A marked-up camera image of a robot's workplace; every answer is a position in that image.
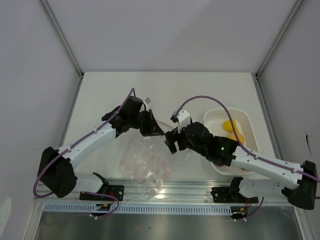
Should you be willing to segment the yellow toy pear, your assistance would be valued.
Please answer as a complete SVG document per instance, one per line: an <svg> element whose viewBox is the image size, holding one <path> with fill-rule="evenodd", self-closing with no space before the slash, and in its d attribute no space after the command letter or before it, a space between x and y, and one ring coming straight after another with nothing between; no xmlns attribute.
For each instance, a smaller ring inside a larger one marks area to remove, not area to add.
<svg viewBox="0 0 320 240"><path fill-rule="evenodd" d="M225 121L223 124L223 129L227 132L230 132L230 133L234 132L234 130L236 132L239 131L237 124L236 124L236 121L234 119L232 119L232 121L230 121L230 120Z"/></svg>

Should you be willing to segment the orange toy fruit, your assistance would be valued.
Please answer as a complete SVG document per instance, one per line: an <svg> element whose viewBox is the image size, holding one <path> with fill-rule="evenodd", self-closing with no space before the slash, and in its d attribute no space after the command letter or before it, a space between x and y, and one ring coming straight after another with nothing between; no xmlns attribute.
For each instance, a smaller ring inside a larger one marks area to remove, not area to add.
<svg viewBox="0 0 320 240"><path fill-rule="evenodd" d="M228 135L228 138L231 139L231 140L234 140L234 141L240 141L241 144L244 144L245 143L245 138L242 134L240 134L239 132L231 132L229 135Z"/></svg>

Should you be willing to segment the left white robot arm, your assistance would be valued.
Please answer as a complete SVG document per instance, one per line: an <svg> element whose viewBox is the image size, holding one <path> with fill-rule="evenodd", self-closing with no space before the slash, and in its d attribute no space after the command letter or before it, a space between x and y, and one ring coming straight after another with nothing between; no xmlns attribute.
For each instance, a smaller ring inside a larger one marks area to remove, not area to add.
<svg viewBox="0 0 320 240"><path fill-rule="evenodd" d="M33 194L37 198L37 186L43 183L52 195L64 198L70 193L92 195L103 200L109 193L109 182L100 174L76 173L75 169L91 153L108 141L112 141L130 129L139 130L143 137L164 136L148 104L135 96L129 96L113 111L106 113L92 131L79 140L58 149L47 147L41 155Z"/></svg>

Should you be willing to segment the clear pink zip top bag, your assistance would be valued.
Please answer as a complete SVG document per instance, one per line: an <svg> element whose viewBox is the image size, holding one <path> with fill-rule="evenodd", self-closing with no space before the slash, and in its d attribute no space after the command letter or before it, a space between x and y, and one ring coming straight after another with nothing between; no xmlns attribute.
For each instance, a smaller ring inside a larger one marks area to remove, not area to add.
<svg viewBox="0 0 320 240"><path fill-rule="evenodd" d="M184 150L172 154L165 140L163 135L142 136L137 133L119 163L122 175L130 179L136 191L146 199L156 198L192 153Z"/></svg>

